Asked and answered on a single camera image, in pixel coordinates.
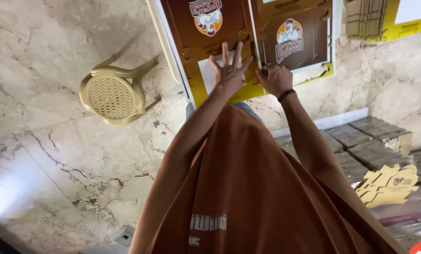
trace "brown t-shirt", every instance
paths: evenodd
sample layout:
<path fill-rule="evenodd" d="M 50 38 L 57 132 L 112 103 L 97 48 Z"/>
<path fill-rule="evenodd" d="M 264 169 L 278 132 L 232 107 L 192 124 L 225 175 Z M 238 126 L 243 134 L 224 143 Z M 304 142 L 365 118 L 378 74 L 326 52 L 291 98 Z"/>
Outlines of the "brown t-shirt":
<path fill-rule="evenodd" d="M 151 253 L 406 253 L 334 172 L 309 174 L 257 119 L 227 106 Z"/>

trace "person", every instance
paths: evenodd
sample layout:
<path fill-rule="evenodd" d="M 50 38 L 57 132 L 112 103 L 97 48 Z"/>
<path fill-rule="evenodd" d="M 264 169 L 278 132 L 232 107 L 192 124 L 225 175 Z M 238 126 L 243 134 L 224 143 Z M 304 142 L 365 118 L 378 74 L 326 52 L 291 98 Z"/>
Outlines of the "person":
<path fill-rule="evenodd" d="M 213 56 L 215 87 L 165 153 L 129 253 L 406 253 L 351 188 L 283 66 L 257 70 L 281 103 L 300 160 L 258 118 L 225 106 L 251 64 Z"/>

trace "jeans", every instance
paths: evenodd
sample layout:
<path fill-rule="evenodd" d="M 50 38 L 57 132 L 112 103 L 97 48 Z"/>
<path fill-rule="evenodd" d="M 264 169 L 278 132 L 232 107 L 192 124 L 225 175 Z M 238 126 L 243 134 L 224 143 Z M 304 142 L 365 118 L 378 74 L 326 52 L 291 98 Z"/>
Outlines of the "jeans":
<path fill-rule="evenodd" d="M 242 102 L 242 101 L 236 102 L 233 104 L 233 106 L 236 106 L 239 109 L 248 113 L 249 115 L 252 115 L 254 118 L 259 120 L 259 122 L 264 124 L 262 119 L 256 113 L 254 113 L 253 109 L 250 106 L 248 106 L 248 104 L 246 104 L 245 102 Z M 185 119 L 188 120 L 188 118 L 191 116 L 191 114 L 193 114 L 194 111 L 195 110 L 193 109 L 193 106 L 191 105 L 191 103 L 188 103 L 187 108 L 185 109 Z"/>

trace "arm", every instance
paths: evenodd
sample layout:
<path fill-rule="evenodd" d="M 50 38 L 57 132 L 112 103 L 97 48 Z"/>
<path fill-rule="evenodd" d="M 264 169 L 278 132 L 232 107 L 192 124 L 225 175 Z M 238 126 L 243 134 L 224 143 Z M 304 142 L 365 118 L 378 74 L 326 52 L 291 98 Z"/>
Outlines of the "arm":
<path fill-rule="evenodd" d="M 228 60 L 227 43 L 223 43 L 225 66 L 220 67 L 213 56 L 210 56 L 210 62 L 217 72 L 215 88 L 185 122 L 165 153 L 162 165 L 140 214 L 129 254 L 145 253 L 148 250 L 163 217 L 190 170 L 193 157 L 226 102 L 242 86 L 243 73 L 253 60 L 253 57 L 250 57 L 240 69 L 237 68 L 242 45 L 243 43 L 238 43 L 232 65 Z"/>
<path fill-rule="evenodd" d="M 283 66 L 268 69 L 268 74 L 257 72 L 261 84 L 277 98 L 292 89 L 293 74 Z M 341 173 L 336 155 L 326 143 L 318 128 L 298 100 L 297 93 L 287 95 L 281 105 L 289 123 L 293 147 L 303 167 L 312 175 Z"/>

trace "right hand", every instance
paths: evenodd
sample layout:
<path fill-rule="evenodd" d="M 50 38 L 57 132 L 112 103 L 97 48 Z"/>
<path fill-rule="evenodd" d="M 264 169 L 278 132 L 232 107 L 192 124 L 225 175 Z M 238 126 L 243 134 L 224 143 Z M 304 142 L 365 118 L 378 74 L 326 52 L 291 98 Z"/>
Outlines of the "right hand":
<path fill-rule="evenodd" d="M 267 67 L 267 71 L 256 70 L 256 75 L 261 81 L 262 87 L 276 98 L 292 89 L 293 73 L 284 66 Z"/>

